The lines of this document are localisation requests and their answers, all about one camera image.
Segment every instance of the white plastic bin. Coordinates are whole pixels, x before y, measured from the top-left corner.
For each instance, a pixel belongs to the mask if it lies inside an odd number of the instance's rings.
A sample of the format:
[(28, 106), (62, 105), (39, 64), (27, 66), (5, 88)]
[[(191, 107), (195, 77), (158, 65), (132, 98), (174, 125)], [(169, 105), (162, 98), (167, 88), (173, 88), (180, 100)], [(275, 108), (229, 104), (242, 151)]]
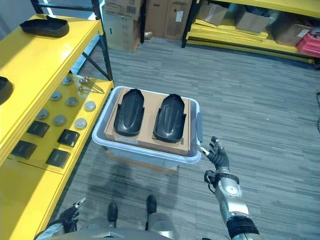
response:
[(111, 95), (99, 117), (99, 120), (93, 130), (92, 139), (95, 143), (107, 147), (113, 155), (119, 158), (127, 158), (143, 163), (148, 163), (163, 168), (171, 169), (178, 166), (180, 163), (195, 164), (201, 159), (201, 152), (197, 150), (196, 145), (200, 145), (202, 139), (202, 123), (200, 115), (199, 103), (191, 98), (184, 97), (190, 100), (190, 152), (187, 156), (156, 151), (139, 146), (128, 145), (125, 143), (106, 140), (104, 130), (108, 120), (112, 114), (114, 105), (123, 88), (130, 88), (126, 86), (117, 86), (112, 90)]

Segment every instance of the label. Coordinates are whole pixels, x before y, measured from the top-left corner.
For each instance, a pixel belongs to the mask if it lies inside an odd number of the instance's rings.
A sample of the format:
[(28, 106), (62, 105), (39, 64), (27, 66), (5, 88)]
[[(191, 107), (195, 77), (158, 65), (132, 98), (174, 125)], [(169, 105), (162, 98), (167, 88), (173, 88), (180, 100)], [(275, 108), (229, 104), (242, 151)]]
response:
[(122, 137), (122, 136), (114, 136), (114, 140), (119, 141), (119, 142), (123, 142), (123, 143), (128, 143), (128, 144), (138, 144), (138, 140), (135, 139), (129, 139), (126, 137)]
[(209, 11), (209, 14), (208, 14), (208, 16), (206, 16), (206, 18), (205, 18), (205, 21), (206, 21), (206, 22), (210, 22), (210, 20), (213, 18), (214, 13), (215, 13), (215, 11), (216, 11), (216, 8), (217, 8), (217, 5), (216, 5), (216, 4), (213, 4), (213, 5), (211, 6), (210, 11)]
[(176, 17), (175, 17), (175, 21), (177, 23), (181, 23), (182, 22), (182, 17), (184, 15), (184, 11), (177, 11), (176, 12)]
[(298, 37), (299, 37), (299, 38), (303, 38), (308, 32), (309, 32), (308, 29), (303, 29), (303, 30), (298, 34)]

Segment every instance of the yellow shelf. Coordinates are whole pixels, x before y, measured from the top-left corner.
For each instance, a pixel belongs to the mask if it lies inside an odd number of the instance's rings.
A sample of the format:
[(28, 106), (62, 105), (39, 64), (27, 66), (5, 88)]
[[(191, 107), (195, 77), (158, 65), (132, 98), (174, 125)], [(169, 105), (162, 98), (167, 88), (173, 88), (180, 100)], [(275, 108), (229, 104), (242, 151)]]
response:
[(249, 46), (241, 46), (236, 44), (227, 44), (224, 42), (214, 42), (214, 41), (203, 41), (203, 40), (188, 40), (188, 44), (194, 44), (194, 45), (201, 45), (201, 46), (209, 46), (209, 47), (216, 47), (216, 48), (224, 48), (224, 49), (233, 49), (233, 50), (239, 50), (239, 51), (245, 51), (250, 53), (256, 53), (256, 54), (264, 54), (264, 55), (270, 55), (280, 58), (286, 58), (296, 61), (301, 61), (305, 63), (312, 64), (314, 63), (314, 59), (310, 58), (308, 56), (303, 55), (291, 55), (283, 52), (275, 52), (275, 51), (269, 51), (265, 49), (258, 49), (253, 48)]
[[(49, 117), (41, 122), (50, 125), (44, 137), (41, 138), (26, 132), (21, 137), (21, 140), (37, 145), (31, 157), (26, 160), (10, 155), (0, 167), (0, 239), (32, 240), (36, 233), (46, 227), (102, 106), (114, 87), (112, 81), (91, 78), (100, 88), (104, 89), (104, 94), (89, 91), (79, 92), (79, 79), (82, 77), (71, 74), (69, 76), (73, 76), (74, 83), (72, 85), (66, 86), (59, 81), (57, 91), (61, 92), (62, 98), (59, 101), (49, 100), (43, 106), (49, 111)], [(68, 97), (76, 97), (78, 105), (75, 107), (67, 106), (66, 99)], [(94, 111), (90, 112), (84, 109), (84, 104), (87, 101), (95, 102), (96, 109)], [(55, 126), (52, 124), (57, 115), (66, 116), (65, 125)], [(85, 129), (79, 130), (74, 127), (74, 122), (78, 118), (86, 119), (87, 127)], [(64, 129), (80, 134), (74, 147), (61, 145), (57, 142)], [(63, 168), (46, 164), (54, 148), (70, 153)]]
[(222, 19), (219, 26), (216, 26), (212, 23), (206, 22), (201, 19), (196, 19), (194, 21), (195, 24), (192, 25), (192, 27), (196, 27), (199, 29), (205, 29), (207, 31), (214, 31), (219, 33), (229, 33), (229, 34), (237, 34), (237, 35), (243, 35), (243, 36), (251, 36), (261, 39), (266, 39), (268, 37), (268, 32), (266, 29), (264, 29), (261, 33), (256, 33), (252, 31), (246, 31), (242, 29), (237, 29), (235, 25), (235, 21), (230, 18), (224, 18)]
[(277, 44), (271, 35), (269, 35), (268, 38), (264, 39), (263, 41), (254, 41), (254, 40), (248, 40), (240, 37), (228, 37), (228, 36), (224, 36), (222, 34), (216, 34), (216, 33), (208, 34), (208, 31), (198, 31), (197, 28), (198, 28), (198, 25), (193, 23), (191, 26), (190, 32), (188, 32), (186, 36), (187, 40), (188, 39), (199, 40), (202, 42), (215, 41), (215, 42), (221, 42), (221, 43), (227, 43), (227, 44), (236, 44), (240, 46), (248, 46), (248, 47), (260, 48), (265, 50), (279, 51), (279, 52), (306, 56), (305, 54), (298, 52), (295, 46), (286, 46), (286, 45)]
[(320, 18), (319, 0), (221, 0), (221, 2), (244, 4)]
[(13, 84), (12, 95), (0, 106), (0, 165), (94, 35), (102, 34), (98, 20), (57, 17), (69, 24), (63, 37), (37, 36), (18, 27), (0, 41), (0, 73)]

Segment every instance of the gray carpet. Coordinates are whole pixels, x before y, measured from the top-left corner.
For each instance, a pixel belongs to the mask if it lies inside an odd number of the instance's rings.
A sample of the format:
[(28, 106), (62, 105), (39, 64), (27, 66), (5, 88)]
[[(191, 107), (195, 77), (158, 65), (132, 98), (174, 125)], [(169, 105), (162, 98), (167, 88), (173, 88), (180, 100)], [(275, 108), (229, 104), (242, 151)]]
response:
[[(231, 170), (264, 239), (318, 239), (320, 235), (320, 72), (305, 63), (194, 47), (162, 38), (146, 40), (135, 54), (110, 50), (116, 86), (197, 100), (204, 146), (223, 140)], [(92, 58), (104, 68), (101, 48)], [(103, 78), (86, 63), (82, 75)], [(214, 166), (203, 159), (172, 175), (106, 157), (88, 140), (52, 216), (87, 197), (79, 225), (119, 206), (118, 227), (144, 229), (146, 198), (174, 222), (179, 239), (227, 239), (215, 196), (203, 182)]]

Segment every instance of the red box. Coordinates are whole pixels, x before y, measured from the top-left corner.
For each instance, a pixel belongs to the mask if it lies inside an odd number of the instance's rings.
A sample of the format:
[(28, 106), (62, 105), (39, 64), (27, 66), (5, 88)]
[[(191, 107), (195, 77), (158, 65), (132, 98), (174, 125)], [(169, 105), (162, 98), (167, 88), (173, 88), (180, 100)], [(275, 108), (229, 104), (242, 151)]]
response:
[(299, 52), (320, 57), (320, 39), (307, 33), (296, 46)]

